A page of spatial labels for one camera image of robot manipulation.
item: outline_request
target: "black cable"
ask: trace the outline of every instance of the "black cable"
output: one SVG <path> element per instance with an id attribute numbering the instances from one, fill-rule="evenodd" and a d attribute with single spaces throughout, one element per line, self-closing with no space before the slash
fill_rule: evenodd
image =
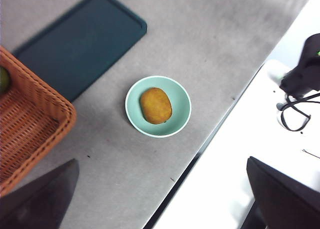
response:
<path id="1" fill-rule="evenodd" d="M 282 125 L 289 131 L 291 132 L 298 132 L 298 131 L 301 131 L 302 129 L 304 129 L 306 127 L 306 125 L 308 124 L 308 122 L 310 121 L 311 119 L 311 115 L 307 115 L 305 114 L 303 111 L 299 110 L 297 107 L 295 107 L 296 104 L 299 104 L 299 103 L 317 103 L 317 104 L 320 104 L 320 101 L 314 101 L 314 100 L 310 100 L 310 99 L 313 99 L 313 98 L 316 98 L 316 97 L 319 97 L 320 96 L 320 93 L 316 93 L 314 95 L 310 95 L 310 96 L 307 96 L 307 97 L 302 97 L 302 98 L 298 98 L 296 101 L 291 101 L 289 96 L 286 95 L 286 102 L 287 104 L 283 105 L 279 110 L 282 111 L 281 112 L 281 122 L 282 122 Z M 285 120 L 285 116 L 284 116 L 284 112 L 286 109 L 288 108 L 292 108 L 294 109 L 296 112 L 302 114 L 303 116 L 305 116 L 305 121 L 303 123 L 303 125 L 301 127 L 299 127 L 298 129 L 291 129 L 288 125 L 287 125 L 287 122 Z"/>

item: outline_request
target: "gray table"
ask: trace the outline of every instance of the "gray table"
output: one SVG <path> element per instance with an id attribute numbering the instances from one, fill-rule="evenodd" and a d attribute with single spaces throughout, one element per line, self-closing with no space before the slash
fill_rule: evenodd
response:
<path id="1" fill-rule="evenodd" d="M 1 44 L 13 50 L 77 1 L 1 0 Z M 20 184 L 79 160 L 64 229 L 142 228 L 307 0 L 120 1 L 147 34 L 74 102 L 76 126 Z M 175 136 L 145 136 L 127 119 L 127 91 L 150 75 L 191 97 Z"/>

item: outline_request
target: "bowl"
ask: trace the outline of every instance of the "bowl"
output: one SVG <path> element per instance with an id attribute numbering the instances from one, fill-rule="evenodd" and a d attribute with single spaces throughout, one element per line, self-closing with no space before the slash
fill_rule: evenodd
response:
<path id="1" fill-rule="evenodd" d="M 150 88 L 162 89 L 171 102 L 172 116 L 164 123 L 151 124 L 144 118 L 140 97 Z M 125 98 L 125 111 L 131 124 L 139 132 L 154 138 L 165 138 L 180 132 L 190 119 L 191 109 L 191 100 L 184 87 L 161 75 L 140 79 L 130 88 Z"/>

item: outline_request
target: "black object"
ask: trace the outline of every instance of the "black object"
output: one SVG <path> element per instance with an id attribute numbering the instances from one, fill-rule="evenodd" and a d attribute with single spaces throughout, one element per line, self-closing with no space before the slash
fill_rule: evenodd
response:
<path id="1" fill-rule="evenodd" d="M 266 229 L 266 223 L 255 201 L 240 229 Z"/>
<path id="2" fill-rule="evenodd" d="M 310 36 L 304 43 L 298 65 L 288 72 L 280 88 L 298 99 L 311 90 L 320 90 L 320 33 Z"/>
<path id="3" fill-rule="evenodd" d="M 78 181 L 73 159 L 0 199 L 0 229 L 58 229 Z"/>
<path id="4" fill-rule="evenodd" d="M 254 198 L 269 228 L 319 228 L 319 192 L 252 156 L 247 161 L 246 171 Z"/>
<path id="5" fill-rule="evenodd" d="M 13 54 L 73 101 L 146 32 L 118 1 L 83 0 Z"/>

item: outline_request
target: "wicker basket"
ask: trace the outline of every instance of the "wicker basket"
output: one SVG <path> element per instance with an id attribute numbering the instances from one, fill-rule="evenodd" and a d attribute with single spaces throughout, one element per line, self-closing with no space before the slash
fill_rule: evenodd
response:
<path id="1" fill-rule="evenodd" d="M 72 104 L 0 46 L 10 74 L 0 96 L 0 196 L 7 194 L 76 122 Z"/>

